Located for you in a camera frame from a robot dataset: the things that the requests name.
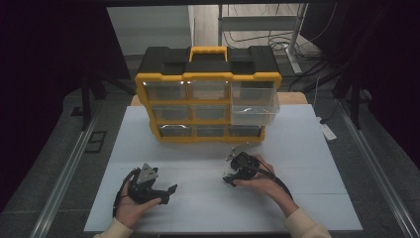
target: cable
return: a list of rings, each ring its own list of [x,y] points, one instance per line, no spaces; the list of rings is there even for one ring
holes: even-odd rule
[[[272,175],[274,175],[274,173],[264,163],[260,163],[260,164],[263,165]]]
[[[288,5],[288,3],[287,3],[287,8],[289,9],[290,14],[291,14],[291,15],[294,15],[294,14],[293,14],[293,12],[292,12],[292,11],[291,11],[291,9],[290,9],[290,6]]]
[[[277,42],[277,41],[274,41],[274,39],[284,39],[284,40],[287,40],[287,42],[286,41]],[[268,39],[268,45],[272,48],[274,52],[284,51],[285,49],[287,49],[289,42],[290,42],[290,39],[286,37],[273,37],[273,38]]]
[[[316,105],[316,96],[318,94],[318,82],[319,82],[319,78],[321,78],[321,74],[318,76],[318,79],[316,79],[316,86],[315,86],[315,99],[314,99],[314,104],[312,105],[312,108],[315,111],[315,105]]]
[[[265,10],[263,10],[262,16],[263,16],[264,13],[266,13],[267,8],[268,8],[268,4],[265,4]]]
[[[127,195],[121,195],[121,193],[123,192],[124,186],[126,185],[127,181],[129,179],[131,179],[133,177],[133,175],[135,173],[137,173],[139,170],[139,168],[136,168],[134,170],[132,170],[123,180],[123,184],[121,184],[120,189],[118,190],[117,194],[115,195],[115,200],[114,200],[114,204],[112,206],[112,217],[115,217],[117,215],[117,209],[118,209],[118,204],[120,204],[120,200],[121,198],[127,196]]]
[[[278,12],[278,7],[279,7],[279,4],[277,4],[277,9],[276,9],[276,11],[275,11],[275,14],[277,14],[277,12]],[[230,11],[229,11],[229,9],[230,9],[230,4],[228,4],[228,16],[230,16]],[[235,4],[234,4],[234,9],[235,9],[236,15],[238,16],[238,12],[236,11]],[[231,34],[231,32],[230,32],[230,31],[229,31],[228,33],[229,33],[229,37],[231,38],[231,40],[232,40],[233,42],[235,42],[235,43],[240,43],[240,42],[246,42],[246,41],[250,41],[250,40],[257,40],[257,39],[262,39],[262,38],[269,38],[270,36],[274,36],[274,37],[277,37],[277,36],[283,36],[283,35],[291,34],[291,33],[293,33],[293,32],[286,32],[286,33],[280,33],[280,34],[275,34],[275,35],[268,34],[267,36],[260,36],[260,37],[253,37],[253,38],[245,38],[245,39],[240,39],[240,40],[236,40],[236,39],[234,39],[234,38],[232,37],[232,34]],[[224,36],[224,38],[225,38],[226,44],[228,44],[229,46],[231,46],[231,45],[227,42],[226,36]]]
[[[290,190],[288,189],[288,187],[286,186],[286,184],[284,184],[284,182],[280,178],[276,177],[275,174],[273,174],[271,172],[268,172],[268,171],[265,171],[265,170],[262,170],[260,168],[254,168],[254,167],[250,167],[250,166],[243,166],[243,168],[247,168],[249,170],[253,170],[253,171],[259,172],[259,173],[267,176],[269,179],[273,180],[281,188],[283,188],[284,191],[287,193],[287,195],[289,195],[290,198],[293,200],[293,196],[291,195]]]
[[[340,99],[338,99],[338,100],[337,100],[337,104],[336,104],[336,106],[334,107],[334,110],[333,110],[333,112],[331,113],[331,115],[330,115],[329,117],[325,118],[325,119],[321,119],[321,121],[319,121],[319,123],[321,123],[321,124],[323,124],[323,125],[324,125],[324,124],[325,124],[328,120],[330,120],[330,119],[333,117],[334,113],[336,112],[336,109],[337,109],[337,107],[338,107],[339,103],[340,103]]]
[[[235,13],[237,14],[237,16],[239,16],[238,11],[236,10],[236,5],[235,4],[234,4],[234,10],[235,10]]]
[[[306,43],[302,44],[302,46],[303,46],[303,45],[306,45],[306,44],[308,44],[308,43],[310,43],[310,42],[312,42],[312,41],[314,41],[314,40],[316,40],[316,39],[318,39],[320,36],[322,36],[322,34],[324,34],[324,32],[325,32],[325,31],[328,29],[328,27],[330,26],[331,21],[333,20],[334,13],[336,12],[336,9],[337,9],[337,3],[334,5],[334,10],[333,10],[333,13],[331,14],[330,20],[328,21],[327,26],[325,26],[324,30],[323,30],[323,31],[322,31],[322,32],[321,32],[318,36],[316,36],[315,38],[313,38],[313,39],[311,39],[311,40],[308,40],[308,42],[306,42]]]
[[[315,73],[317,73],[317,72],[319,72],[320,70],[322,70],[324,67],[326,67],[327,66],[327,63],[325,63],[324,65],[322,65],[320,68],[318,68],[318,69],[316,69],[315,71],[313,71],[313,72],[310,72],[310,71],[312,71],[316,66],[318,66],[321,62],[324,62],[324,60],[323,59],[321,59],[320,61],[318,61],[317,63],[315,63],[311,68],[309,68],[308,70],[306,70],[305,72],[303,72],[302,74],[300,74],[298,77],[296,77],[296,79],[294,79],[292,82],[290,82],[288,85],[284,85],[284,86],[288,86],[288,91],[290,91],[291,90],[291,86],[293,85],[293,84],[295,84],[296,82],[298,82],[300,79],[302,79],[304,76],[310,76],[310,75],[313,75],[313,74],[315,74]]]
[[[294,54],[296,55],[297,58],[301,60],[321,60],[323,58],[321,55],[320,56],[304,55],[300,51],[300,46],[297,43],[295,45]]]
[[[228,45],[228,47],[235,49],[236,47],[232,46],[231,44],[228,43],[228,39],[226,39],[226,34],[225,32],[223,32],[223,38],[225,38],[225,42]]]

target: white cable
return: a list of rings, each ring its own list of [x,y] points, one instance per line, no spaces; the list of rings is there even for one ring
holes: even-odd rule
[[[314,104],[312,105],[312,108],[315,111],[315,103],[316,103],[316,96],[318,95],[318,82],[319,82],[319,78],[321,78],[321,73],[318,76],[318,79],[316,79],[316,86],[315,86],[315,99],[314,99]]]
[[[313,38],[313,39],[311,39],[311,40],[308,40],[308,42],[306,42],[306,43],[304,43],[304,44],[302,44],[302,45],[300,45],[300,46],[306,45],[306,44],[308,44],[308,43],[310,43],[310,42],[312,42],[312,41],[314,41],[314,40],[318,39],[319,37],[321,37],[321,35],[322,35],[322,34],[324,34],[324,32],[325,32],[325,31],[328,29],[328,27],[330,26],[331,21],[333,20],[334,13],[336,12],[336,9],[337,9],[337,3],[334,5],[334,10],[333,10],[333,13],[331,14],[330,20],[328,21],[328,24],[327,24],[327,26],[325,26],[324,30],[323,30],[323,31],[322,31],[322,32],[321,32],[318,36],[316,36],[315,38]]]

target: white tabletop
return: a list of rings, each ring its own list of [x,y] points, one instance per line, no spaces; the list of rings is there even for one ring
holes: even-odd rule
[[[283,105],[265,140],[247,150],[274,166],[296,203],[329,230],[362,230],[349,195],[310,105]],[[135,228],[147,233],[266,233],[285,231],[276,204],[246,187],[222,180],[232,144],[161,143],[144,107],[128,107],[85,231],[103,231],[123,178],[148,163],[158,168],[154,189],[178,184]]]

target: sleeve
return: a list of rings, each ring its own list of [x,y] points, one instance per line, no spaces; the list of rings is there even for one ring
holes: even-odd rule
[[[293,238],[324,238],[331,237],[327,228],[316,223],[301,208],[287,217],[284,226]]]
[[[121,224],[115,217],[112,219],[108,229],[102,234],[95,235],[93,238],[128,238],[133,230]]]

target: metal rail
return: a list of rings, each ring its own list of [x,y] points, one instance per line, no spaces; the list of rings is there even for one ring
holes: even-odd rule
[[[405,237],[420,237],[419,231],[416,227],[416,224],[414,223],[413,218],[411,217],[410,213],[405,207],[401,197],[398,195],[398,193],[390,183],[388,177],[386,176],[385,172],[383,171],[380,163],[374,155],[374,152],[369,146],[368,141],[365,138],[363,132],[361,130],[358,130],[353,124],[352,119],[349,116],[349,109],[340,102],[339,108],[343,119],[349,127],[353,138],[355,139],[360,151],[364,156],[364,159],[367,163],[368,168],[370,169],[371,174],[373,175],[377,185],[379,186],[379,189],[382,192],[386,202],[391,208],[391,211],[394,214],[396,221],[401,227],[401,230],[404,233]]]
[[[50,197],[47,200],[43,211],[38,217],[38,221],[35,223],[30,238],[46,237],[49,233],[53,219],[55,218],[58,208],[61,205],[62,199],[64,198],[68,185],[70,184],[71,178],[74,175],[74,172],[83,154],[84,148],[86,147],[86,143],[89,140],[93,128],[95,127],[100,109],[101,103],[98,103],[96,110],[93,112],[90,123],[87,125],[86,129],[80,133],[76,145],[68,157],[68,160],[61,171],[61,174],[58,176]]]

